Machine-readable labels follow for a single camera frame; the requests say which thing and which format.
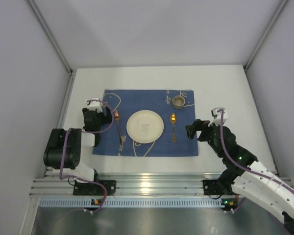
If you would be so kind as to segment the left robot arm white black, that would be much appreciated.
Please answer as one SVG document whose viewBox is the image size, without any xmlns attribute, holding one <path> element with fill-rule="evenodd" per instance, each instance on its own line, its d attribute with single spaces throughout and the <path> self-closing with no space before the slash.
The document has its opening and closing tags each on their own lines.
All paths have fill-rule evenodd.
<svg viewBox="0 0 294 235">
<path fill-rule="evenodd" d="M 82 183 L 98 184 L 97 171 L 81 159 L 82 150 L 99 146 L 102 133 L 112 127 L 113 112 L 107 102 L 94 98 L 86 101 L 82 115 L 82 128 L 52 129 L 43 162 L 45 166 L 58 170 L 61 180 L 73 178 Z"/>
</svg>

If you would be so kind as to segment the blue cloth placemat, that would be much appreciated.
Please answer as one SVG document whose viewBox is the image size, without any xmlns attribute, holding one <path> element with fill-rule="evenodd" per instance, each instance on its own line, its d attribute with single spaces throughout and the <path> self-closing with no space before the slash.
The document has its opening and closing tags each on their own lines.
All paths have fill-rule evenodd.
<svg viewBox="0 0 294 235">
<path fill-rule="evenodd" d="M 175 109 L 172 99 L 181 95 L 186 102 L 182 109 Z M 127 157 L 194 157 L 198 155 L 196 139 L 188 139 L 185 129 L 195 120 L 195 97 L 192 90 L 105 90 L 103 102 L 107 102 L 112 110 L 120 115 L 119 123 L 123 147 L 120 146 L 116 121 L 112 127 L 102 133 L 98 147 L 93 149 L 94 155 L 127 156 Z M 147 144 L 133 141 L 126 130 L 129 117 L 140 110 L 156 112 L 164 122 L 161 137 Z M 172 124 L 170 116 L 176 115 L 175 136 L 172 142 Z"/>
</svg>

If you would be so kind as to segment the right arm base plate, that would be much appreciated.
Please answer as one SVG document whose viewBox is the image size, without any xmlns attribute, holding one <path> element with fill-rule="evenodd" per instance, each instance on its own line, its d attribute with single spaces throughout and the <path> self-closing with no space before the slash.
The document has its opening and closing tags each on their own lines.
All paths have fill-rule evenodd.
<svg viewBox="0 0 294 235">
<path fill-rule="evenodd" d="M 220 180 L 203 180 L 204 195 L 234 195 L 231 185 Z"/>
</svg>

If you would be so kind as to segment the white paper plate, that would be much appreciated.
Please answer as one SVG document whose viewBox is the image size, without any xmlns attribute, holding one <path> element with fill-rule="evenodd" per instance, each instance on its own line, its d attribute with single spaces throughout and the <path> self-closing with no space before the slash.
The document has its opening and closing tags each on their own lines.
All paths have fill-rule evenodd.
<svg viewBox="0 0 294 235">
<path fill-rule="evenodd" d="M 163 134 L 164 122 L 156 112 L 140 110 L 129 117 L 126 130 L 133 141 L 141 144 L 152 143 Z"/>
</svg>

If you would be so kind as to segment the copper fork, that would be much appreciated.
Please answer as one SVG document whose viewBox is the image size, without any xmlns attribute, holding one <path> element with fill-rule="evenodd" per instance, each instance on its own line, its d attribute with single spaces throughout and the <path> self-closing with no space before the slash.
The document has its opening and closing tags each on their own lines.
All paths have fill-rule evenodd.
<svg viewBox="0 0 294 235">
<path fill-rule="evenodd" d="M 121 129 L 120 129 L 120 123 L 119 123 L 120 115 L 119 115 L 119 112 L 117 110 L 114 110 L 114 118 L 116 120 L 117 127 L 118 127 L 120 146 L 123 147 L 122 135 L 121 135 Z"/>
</svg>

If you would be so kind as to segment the copper spoon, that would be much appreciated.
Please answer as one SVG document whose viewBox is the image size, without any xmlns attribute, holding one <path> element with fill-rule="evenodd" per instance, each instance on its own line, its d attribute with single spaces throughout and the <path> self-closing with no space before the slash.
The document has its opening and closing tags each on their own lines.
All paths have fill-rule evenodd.
<svg viewBox="0 0 294 235">
<path fill-rule="evenodd" d="M 176 142 L 176 136 L 175 136 L 176 115 L 174 113 L 172 113 L 170 116 L 170 122 L 172 124 L 172 142 Z"/>
</svg>

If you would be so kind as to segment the small beige cup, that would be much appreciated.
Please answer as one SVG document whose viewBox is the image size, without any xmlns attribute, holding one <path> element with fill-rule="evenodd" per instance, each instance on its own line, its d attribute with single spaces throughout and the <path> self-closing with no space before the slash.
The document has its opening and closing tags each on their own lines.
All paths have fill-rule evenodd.
<svg viewBox="0 0 294 235">
<path fill-rule="evenodd" d="M 182 109 L 185 105 L 185 98 L 181 95 L 176 95 L 173 99 L 172 99 L 172 105 L 175 109 Z"/>
</svg>

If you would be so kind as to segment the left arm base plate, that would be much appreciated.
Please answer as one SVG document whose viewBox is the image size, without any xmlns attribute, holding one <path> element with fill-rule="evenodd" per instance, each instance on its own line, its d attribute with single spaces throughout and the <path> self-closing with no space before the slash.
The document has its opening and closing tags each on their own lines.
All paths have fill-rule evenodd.
<svg viewBox="0 0 294 235">
<path fill-rule="evenodd" d="M 107 191 L 107 196 L 113 195 L 116 191 L 116 183 L 115 180 L 100 180 L 99 182 L 102 184 Z M 91 184 L 91 183 L 80 183 L 75 181 L 74 196 L 103 196 L 104 190 L 101 186 Z"/>
</svg>

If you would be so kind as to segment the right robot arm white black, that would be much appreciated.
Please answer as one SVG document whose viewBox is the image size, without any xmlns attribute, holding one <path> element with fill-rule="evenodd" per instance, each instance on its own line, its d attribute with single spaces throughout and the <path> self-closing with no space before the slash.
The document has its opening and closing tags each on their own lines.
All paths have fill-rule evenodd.
<svg viewBox="0 0 294 235">
<path fill-rule="evenodd" d="M 222 159 L 226 170 L 215 183 L 221 195 L 239 194 L 275 216 L 294 235 L 294 189 L 270 172 L 255 155 L 236 142 L 227 127 L 197 119 L 186 127 L 187 137 L 206 142 Z"/>
</svg>

